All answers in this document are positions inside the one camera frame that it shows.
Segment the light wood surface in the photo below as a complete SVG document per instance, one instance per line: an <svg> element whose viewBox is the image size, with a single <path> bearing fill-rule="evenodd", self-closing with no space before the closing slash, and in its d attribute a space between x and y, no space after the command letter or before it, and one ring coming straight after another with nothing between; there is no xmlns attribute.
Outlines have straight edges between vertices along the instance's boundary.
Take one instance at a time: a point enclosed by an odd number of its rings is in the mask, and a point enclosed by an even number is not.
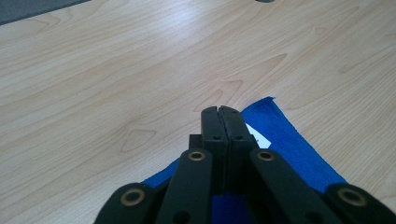
<svg viewBox="0 0 396 224"><path fill-rule="evenodd" d="M0 223L92 223L202 109L265 96L396 211L393 0L94 0L0 26Z"/></svg>

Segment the gray mat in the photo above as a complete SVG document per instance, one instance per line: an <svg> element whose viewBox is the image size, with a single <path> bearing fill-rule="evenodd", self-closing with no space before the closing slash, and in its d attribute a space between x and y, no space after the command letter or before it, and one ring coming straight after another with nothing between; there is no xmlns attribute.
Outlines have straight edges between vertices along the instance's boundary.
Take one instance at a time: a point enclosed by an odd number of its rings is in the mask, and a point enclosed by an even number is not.
<svg viewBox="0 0 396 224"><path fill-rule="evenodd" d="M0 0L0 25L90 0Z"/></svg>

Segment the white tag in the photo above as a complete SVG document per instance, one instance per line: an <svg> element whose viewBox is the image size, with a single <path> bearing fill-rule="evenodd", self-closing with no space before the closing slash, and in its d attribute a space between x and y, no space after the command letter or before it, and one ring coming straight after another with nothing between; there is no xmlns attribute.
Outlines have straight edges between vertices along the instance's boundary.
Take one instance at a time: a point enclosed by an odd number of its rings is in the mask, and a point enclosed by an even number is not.
<svg viewBox="0 0 396 224"><path fill-rule="evenodd" d="M259 132L257 132L254 128L250 127L250 125L247 124L247 129L248 131L254 135L256 138L257 144L259 144L260 148L268 148L271 146L271 142L268 141L264 136L262 136Z"/></svg>

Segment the metal ring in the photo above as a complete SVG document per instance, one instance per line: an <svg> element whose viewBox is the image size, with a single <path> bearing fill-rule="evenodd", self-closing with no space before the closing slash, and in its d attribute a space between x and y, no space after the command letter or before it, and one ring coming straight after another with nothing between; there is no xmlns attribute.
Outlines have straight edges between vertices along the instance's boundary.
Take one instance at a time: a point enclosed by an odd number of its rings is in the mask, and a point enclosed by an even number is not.
<svg viewBox="0 0 396 224"><path fill-rule="evenodd" d="M267 151L261 151L257 153L257 157L262 161L273 161L275 159L274 154Z"/></svg>
<svg viewBox="0 0 396 224"><path fill-rule="evenodd" d="M201 161L205 158L205 154L200 151L193 151L189 153L189 159L192 161Z"/></svg>
<svg viewBox="0 0 396 224"><path fill-rule="evenodd" d="M339 189L337 194L338 197L346 203L350 203L355 206L364 206L367 204L366 198L356 190L343 188Z"/></svg>
<svg viewBox="0 0 396 224"><path fill-rule="evenodd" d="M128 196L133 193L138 194L137 198L129 200ZM129 207L143 202L144 199L145 199L145 191L141 189L128 189L127 191L125 191L125 193L122 194L120 201L123 205Z"/></svg>

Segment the blue towel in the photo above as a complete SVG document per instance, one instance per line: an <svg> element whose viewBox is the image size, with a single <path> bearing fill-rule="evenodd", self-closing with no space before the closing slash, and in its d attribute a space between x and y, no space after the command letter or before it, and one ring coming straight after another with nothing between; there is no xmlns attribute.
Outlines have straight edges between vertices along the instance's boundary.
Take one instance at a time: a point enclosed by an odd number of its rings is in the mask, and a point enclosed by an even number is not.
<svg viewBox="0 0 396 224"><path fill-rule="evenodd" d="M248 106L242 111L242 116L248 125L271 142L270 148L282 155L311 188L324 192L331 184L346 182L294 129L274 103L273 97ZM172 176L176 167L177 161L174 161L143 183L156 187ZM243 196L213 196L212 207L214 224L249 223Z"/></svg>

